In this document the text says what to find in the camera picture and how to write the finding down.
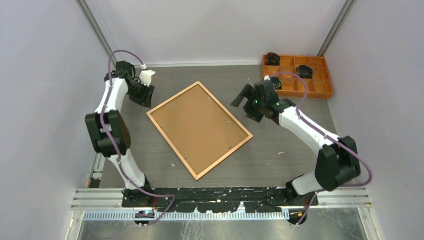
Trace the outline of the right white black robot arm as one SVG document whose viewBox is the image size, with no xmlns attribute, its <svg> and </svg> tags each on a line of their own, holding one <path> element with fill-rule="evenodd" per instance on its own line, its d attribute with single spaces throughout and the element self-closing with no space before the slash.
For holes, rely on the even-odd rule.
<svg viewBox="0 0 424 240">
<path fill-rule="evenodd" d="M 316 154 L 314 170 L 285 184 L 283 195 L 291 205 L 299 205 L 306 194 L 333 191 L 360 175 L 356 142 L 350 136 L 339 137 L 316 125 L 293 101 L 280 98 L 271 81 L 246 84 L 231 106 L 238 107 L 242 100 L 247 100 L 243 109 L 248 118 L 260 122 L 266 117 L 274 121 L 295 134 Z"/>
</svg>

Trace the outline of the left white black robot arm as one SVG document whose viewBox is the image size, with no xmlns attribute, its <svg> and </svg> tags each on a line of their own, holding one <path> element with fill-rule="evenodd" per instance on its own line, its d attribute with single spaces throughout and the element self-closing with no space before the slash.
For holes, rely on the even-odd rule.
<svg viewBox="0 0 424 240">
<path fill-rule="evenodd" d="M 125 97 L 134 103 L 150 108 L 155 87 L 152 85 L 154 70 L 146 65 L 136 67 L 127 61 L 118 61 L 116 69 L 104 77 L 104 93 L 99 106 L 84 121 L 95 152 L 109 159 L 121 175 L 125 188 L 124 200 L 135 201 L 141 207 L 153 202 L 151 186 L 139 169 L 131 152 L 131 134 L 121 115 Z"/>
</svg>

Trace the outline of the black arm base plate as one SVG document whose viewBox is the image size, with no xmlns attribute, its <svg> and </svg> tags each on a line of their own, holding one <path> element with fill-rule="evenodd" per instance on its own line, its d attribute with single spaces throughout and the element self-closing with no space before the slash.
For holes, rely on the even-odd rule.
<svg viewBox="0 0 424 240">
<path fill-rule="evenodd" d="M 149 208 L 168 213 L 233 213 L 243 207 L 246 213 L 280 212 L 282 207 L 305 209 L 318 204 L 309 192 L 291 198 L 284 188 L 262 187 L 157 187 L 152 195 L 138 189 L 123 189 L 124 208 Z"/>
</svg>

